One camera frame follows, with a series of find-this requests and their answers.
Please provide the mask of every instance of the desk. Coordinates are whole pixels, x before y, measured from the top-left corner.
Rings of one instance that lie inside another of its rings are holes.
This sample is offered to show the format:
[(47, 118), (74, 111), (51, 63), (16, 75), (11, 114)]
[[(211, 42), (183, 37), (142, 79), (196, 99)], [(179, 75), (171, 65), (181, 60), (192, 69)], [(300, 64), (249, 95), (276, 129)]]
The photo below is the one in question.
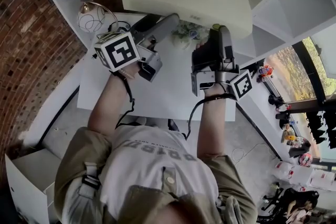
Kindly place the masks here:
[[(116, 13), (118, 20), (123, 20), (133, 25), (143, 15)], [(100, 33), (106, 32), (108, 22), (113, 22), (110, 14), (106, 14), (106, 21)], [(138, 76), (130, 82), (130, 87), (135, 98), (134, 112), (129, 115), (144, 116), (149, 118), (188, 120), (195, 104), (204, 98), (196, 97), (191, 89), (191, 54), (195, 46), (187, 50), (175, 48), (167, 37), (157, 44), (155, 50), (160, 53), (163, 67), (152, 83)], [(92, 110), (106, 85), (110, 72), (99, 59), (93, 59), (93, 47), (89, 48), (85, 57), (84, 69), (80, 81), (77, 106), (82, 109)], [(122, 113), (130, 109), (127, 101)], [(228, 99), (226, 102), (225, 121), (235, 120), (236, 102)], [(202, 106), (194, 113), (193, 120), (199, 121), (202, 115)]]

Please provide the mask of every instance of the gold lamp arm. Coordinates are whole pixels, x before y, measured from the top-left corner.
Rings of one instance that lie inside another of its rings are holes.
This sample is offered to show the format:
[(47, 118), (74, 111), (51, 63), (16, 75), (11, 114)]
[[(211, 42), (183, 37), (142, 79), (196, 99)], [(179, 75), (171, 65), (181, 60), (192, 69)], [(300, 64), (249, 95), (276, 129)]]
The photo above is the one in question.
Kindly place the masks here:
[(117, 25), (117, 30), (118, 30), (118, 28), (119, 28), (119, 22), (118, 22), (117, 17), (115, 16), (115, 14), (114, 14), (112, 11), (110, 11), (110, 10), (109, 10), (108, 8), (106, 8), (104, 5), (101, 5), (101, 4), (99, 4), (99, 3), (95, 2), (95, 1), (92, 1), (92, 0), (81, 0), (81, 1), (84, 2), (84, 3), (91, 3), (91, 4), (100, 6), (100, 7), (102, 7), (103, 9), (105, 9), (108, 13), (110, 13), (110, 14), (113, 16), (113, 18), (114, 18), (114, 20), (115, 20), (115, 24)]

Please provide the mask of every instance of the concrete floor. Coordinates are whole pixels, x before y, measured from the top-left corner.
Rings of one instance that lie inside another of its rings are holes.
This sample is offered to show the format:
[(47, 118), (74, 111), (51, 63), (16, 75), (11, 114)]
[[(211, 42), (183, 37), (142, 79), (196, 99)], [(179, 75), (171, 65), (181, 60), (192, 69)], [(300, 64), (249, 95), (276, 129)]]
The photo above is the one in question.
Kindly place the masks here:
[[(87, 125), (91, 113), (91, 111), (77, 108), (77, 97), (75, 96), (64, 109), (43, 141), (44, 146), (59, 158), (64, 156), (76, 130)], [(125, 122), (134, 121), (135, 118), (129, 116)], [(181, 132), (187, 133), (187, 121), (175, 121), (175, 123)], [(152, 124), (167, 129), (165, 119), (148, 119), (147, 125)], [(192, 122), (192, 132), (188, 139), (194, 153), (196, 153), (199, 124), (198, 121)], [(225, 153), (234, 160), (246, 189), (255, 203), (260, 206), (262, 196), (276, 181), (271, 172), (278, 158), (238, 110), (236, 110), (236, 121), (227, 122), (225, 132), (227, 139)]]

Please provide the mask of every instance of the shirt button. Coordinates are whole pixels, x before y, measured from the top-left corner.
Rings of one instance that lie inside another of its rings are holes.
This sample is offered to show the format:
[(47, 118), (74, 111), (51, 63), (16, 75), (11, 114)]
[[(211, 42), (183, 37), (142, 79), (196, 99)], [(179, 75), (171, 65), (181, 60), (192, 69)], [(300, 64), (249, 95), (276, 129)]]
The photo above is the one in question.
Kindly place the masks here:
[(172, 177), (167, 177), (167, 181), (169, 184), (174, 184), (175, 180)]

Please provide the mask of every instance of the olive green sleeve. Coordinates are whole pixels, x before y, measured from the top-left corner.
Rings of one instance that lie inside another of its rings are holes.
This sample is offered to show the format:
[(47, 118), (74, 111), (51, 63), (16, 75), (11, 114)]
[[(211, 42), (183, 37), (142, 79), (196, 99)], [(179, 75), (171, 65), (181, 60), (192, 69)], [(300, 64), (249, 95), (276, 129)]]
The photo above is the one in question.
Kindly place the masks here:
[(65, 196), (72, 180), (86, 173), (85, 163), (95, 163), (99, 174), (110, 151), (111, 143), (105, 135), (90, 131), (86, 127), (78, 129), (56, 175), (54, 204), (59, 219), (61, 219)]
[(226, 203), (228, 197), (233, 196), (237, 199), (241, 210), (244, 224), (255, 224), (258, 211), (250, 196), (245, 189), (235, 165), (228, 156), (215, 158), (204, 158), (202, 161), (211, 169), (214, 174), (219, 195)]

